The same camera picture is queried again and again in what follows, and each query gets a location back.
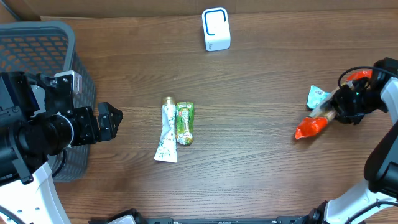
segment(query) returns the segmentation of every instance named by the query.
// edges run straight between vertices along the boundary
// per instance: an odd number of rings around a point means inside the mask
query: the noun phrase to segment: plastic basket
[[[95,86],[75,52],[75,35],[63,22],[16,22],[0,24],[0,72],[25,71],[54,75],[74,70],[83,77],[83,94],[74,97],[77,107],[95,105]],[[80,178],[86,171],[89,146],[67,149],[67,160],[56,182]],[[49,156],[53,171],[62,161],[62,153]]]

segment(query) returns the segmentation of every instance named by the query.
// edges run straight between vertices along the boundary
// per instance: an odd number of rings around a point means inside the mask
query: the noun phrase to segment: wooden table
[[[363,178],[391,127],[377,111],[294,141],[310,85],[384,57],[398,58],[398,10],[230,15],[229,50],[206,52],[201,16],[67,21],[96,83],[121,109],[111,142],[91,147],[86,175],[57,184],[72,223],[129,208],[145,217],[305,215]],[[195,103],[195,140],[178,163],[156,162],[160,99]],[[369,223],[397,223],[390,208]]]

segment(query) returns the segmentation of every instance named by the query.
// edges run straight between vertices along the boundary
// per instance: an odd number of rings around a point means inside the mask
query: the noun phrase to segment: red and orange wrapper
[[[360,78],[372,76],[372,70],[364,70],[360,72],[353,73],[350,75],[346,82],[352,80],[357,80]],[[296,133],[294,134],[295,139],[306,138],[310,136],[316,136],[320,133],[330,121],[332,121],[336,115],[337,111],[331,107],[330,99],[339,88],[333,90],[311,113],[309,116],[304,118],[304,120],[297,126]]]

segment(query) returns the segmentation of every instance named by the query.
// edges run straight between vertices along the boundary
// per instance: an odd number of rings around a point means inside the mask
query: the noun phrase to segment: white arm segment
[[[0,205],[19,217],[25,224],[70,224],[55,191],[52,171],[46,162],[33,174],[34,181],[27,185],[20,180],[0,187]],[[15,223],[0,213],[8,223]]]
[[[381,100],[386,104],[392,123],[395,124],[398,120],[398,78],[390,78],[384,85],[381,91]],[[324,220],[330,224],[345,223],[350,217],[353,217],[355,214],[377,201],[395,202],[396,200],[380,192],[371,192],[368,187],[368,182],[363,180],[338,199],[331,200],[327,203]],[[381,205],[380,208],[374,207],[355,219],[352,224],[357,224],[390,206],[391,205]]]

